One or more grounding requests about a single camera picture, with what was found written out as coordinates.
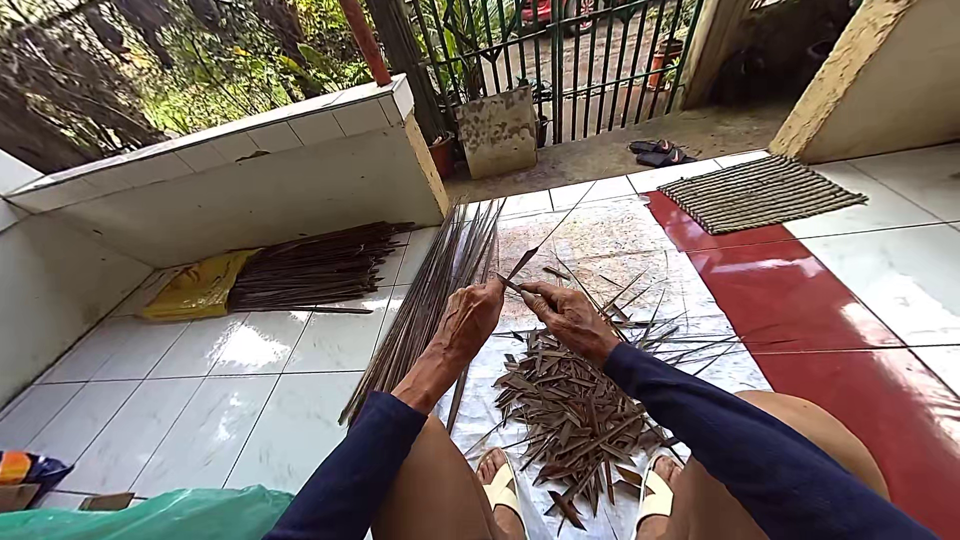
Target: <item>hand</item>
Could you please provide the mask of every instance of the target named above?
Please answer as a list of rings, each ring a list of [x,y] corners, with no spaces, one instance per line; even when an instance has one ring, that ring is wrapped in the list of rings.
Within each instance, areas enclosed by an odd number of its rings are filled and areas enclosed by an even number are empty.
[[[546,324],[554,337],[570,351],[603,368],[620,338],[613,334],[587,295],[547,282],[523,283],[520,288],[523,289],[523,302]]]
[[[433,339],[393,394],[428,414],[493,333],[502,308],[503,283],[496,277],[454,291]]]

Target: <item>black slipper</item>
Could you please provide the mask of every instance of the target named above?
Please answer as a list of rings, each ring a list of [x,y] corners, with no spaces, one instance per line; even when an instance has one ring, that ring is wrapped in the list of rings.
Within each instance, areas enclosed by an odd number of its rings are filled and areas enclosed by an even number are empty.
[[[630,151],[634,154],[640,152],[656,152],[658,154],[667,154],[673,150],[674,144],[666,139],[660,139],[657,142],[652,140],[635,140],[630,143]]]
[[[650,167],[663,168],[669,167],[670,165],[679,165],[681,163],[692,163],[696,161],[696,158],[691,158],[684,152],[674,147],[670,150],[668,154],[661,154],[659,152],[640,152],[636,155],[636,162],[640,165],[647,165]]]

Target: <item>doormat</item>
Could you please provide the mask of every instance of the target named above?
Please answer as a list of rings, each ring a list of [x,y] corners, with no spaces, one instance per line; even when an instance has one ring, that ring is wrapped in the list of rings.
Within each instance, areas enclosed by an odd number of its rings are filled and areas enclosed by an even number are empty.
[[[809,167],[771,156],[665,184],[660,192],[710,234],[732,233],[864,204]]]

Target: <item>red pole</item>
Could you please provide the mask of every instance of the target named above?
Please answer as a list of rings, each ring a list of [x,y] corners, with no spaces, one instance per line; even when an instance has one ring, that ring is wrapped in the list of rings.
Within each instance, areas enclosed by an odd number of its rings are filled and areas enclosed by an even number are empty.
[[[363,10],[357,0],[340,0],[340,8],[347,16],[347,22],[353,31],[353,38],[357,40],[360,46],[360,52],[363,53],[363,59],[367,61],[367,66],[373,74],[373,79],[377,86],[386,86],[393,80],[387,71],[386,64],[383,63],[383,57],[380,56],[380,47],[373,38],[373,30],[367,24],[367,19],[363,15]]]

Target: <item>long sleeve shirt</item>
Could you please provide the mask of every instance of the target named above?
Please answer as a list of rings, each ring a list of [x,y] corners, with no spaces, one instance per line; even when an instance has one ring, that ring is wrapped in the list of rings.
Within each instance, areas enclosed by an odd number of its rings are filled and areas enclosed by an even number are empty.
[[[772,540],[936,538],[808,439],[734,395],[625,343],[604,372],[684,441]],[[394,396],[372,393],[264,539],[362,539],[425,421]]]

